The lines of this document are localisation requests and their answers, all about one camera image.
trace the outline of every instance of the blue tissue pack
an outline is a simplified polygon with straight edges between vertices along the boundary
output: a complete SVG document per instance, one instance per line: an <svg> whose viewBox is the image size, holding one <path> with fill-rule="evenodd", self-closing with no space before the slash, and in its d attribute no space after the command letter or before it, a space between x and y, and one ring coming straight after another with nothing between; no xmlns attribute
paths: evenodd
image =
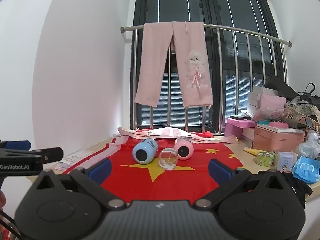
<svg viewBox="0 0 320 240"><path fill-rule="evenodd" d="M292 168L293 176L312 184L319 180L320 161L300 157Z"/></svg>

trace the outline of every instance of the metal railing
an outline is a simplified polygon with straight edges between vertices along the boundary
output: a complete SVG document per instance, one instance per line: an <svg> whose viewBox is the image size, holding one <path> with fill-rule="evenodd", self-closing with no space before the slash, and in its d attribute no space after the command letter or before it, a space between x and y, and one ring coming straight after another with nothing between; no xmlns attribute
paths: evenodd
<svg viewBox="0 0 320 240"><path fill-rule="evenodd" d="M263 83L266 81L266 67L263 55L263 46L261 37L268 39L271 44L271 56L273 59L274 71L275 75L277 75L277 68L276 68L276 55L275 49L273 46L272 41L276 41L280 43L281 46L281 54L282 54L282 63L283 63L283 73L284 73L284 80L287 83L287 67L284 55L284 44L287 45L289 48L292 47L291 41L285 41L270 35L266 35L263 33L257 33L254 31L249 31L241 28L229 27L229 26L222 26L222 25L213 25L213 24L204 24L204 28L214 28L217 29L217 39L218 39L218 50L219 50L219 65L220 65L220 103L219 103L219 128L218 134L222 134L222 122L223 122L223 68L222 68L222 49L221 49L221 39L220 39L220 30L228 30L232 32L232 41L233 41L233 48L234 48L234 57L235 57L235 65L236 65L236 114L238 114L239 108L239 69L238 69L238 57L237 57L237 50L236 50L236 32L245 33L247 39L247 46L248 46L248 55L249 55L249 68L250 68L250 90L252 91L253 86L253 72L252 72L252 60L251 60L251 49L250 49L250 41L249 41L249 34L258 36L259 43L260 43L260 50L262 55L262 68L263 68ZM128 31L135 31L134 35L134 47L133 47L133 128L137 129L137 104L134 102L137 92L137 52L138 52L138 30L143 29L143 25L132 26L132 27L121 27L121 33L125 33ZM171 47L169 46L169 53L168 53L168 119L167 125L170 127L170 93L171 93ZM150 128L153 128L153 107L150 107ZM188 131L188 108L185 109L185 130ZM202 109L202 133L205 132L205 106Z"/></svg>

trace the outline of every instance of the pink pants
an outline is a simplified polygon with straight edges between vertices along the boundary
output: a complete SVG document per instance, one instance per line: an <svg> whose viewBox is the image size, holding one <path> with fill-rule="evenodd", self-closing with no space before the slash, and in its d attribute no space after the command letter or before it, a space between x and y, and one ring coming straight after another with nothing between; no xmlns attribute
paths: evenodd
<svg viewBox="0 0 320 240"><path fill-rule="evenodd" d="M203 23L146 23L135 102L157 107L173 36L183 106L211 106L212 88Z"/></svg>

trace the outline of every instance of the tape roll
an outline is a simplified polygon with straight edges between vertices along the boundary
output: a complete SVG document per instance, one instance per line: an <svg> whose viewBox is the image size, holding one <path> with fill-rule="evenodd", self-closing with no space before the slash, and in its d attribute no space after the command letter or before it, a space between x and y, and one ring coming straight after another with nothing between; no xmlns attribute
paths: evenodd
<svg viewBox="0 0 320 240"><path fill-rule="evenodd" d="M271 153L260 152L255 158L255 163L263 167L269 167L272 165L274 156Z"/></svg>

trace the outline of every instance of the small yellow star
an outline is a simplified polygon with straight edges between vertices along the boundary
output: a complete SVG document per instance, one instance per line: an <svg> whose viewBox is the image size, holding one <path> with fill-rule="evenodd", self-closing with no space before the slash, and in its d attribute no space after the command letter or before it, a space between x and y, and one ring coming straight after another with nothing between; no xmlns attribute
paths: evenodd
<svg viewBox="0 0 320 240"><path fill-rule="evenodd" d="M228 158L236 158L236 155L234 153L229 153L230 157Z"/></svg>
<svg viewBox="0 0 320 240"><path fill-rule="evenodd" d="M206 153L215 153L215 154L217 154L217 151L218 151L218 150L215 150L215 149L206 149L206 150L207 150Z"/></svg>
<svg viewBox="0 0 320 240"><path fill-rule="evenodd" d="M154 182L159 175L161 175L162 173L164 173L166 171L166 169L159 166L158 158L154 158L153 161L148 164L132 164L132 165L121 165L121 166L148 169L152 182ZM191 167L183 167L183 166L175 166L175 168L173 170L175 170L175 171L195 171L195 169L193 169Z"/></svg>

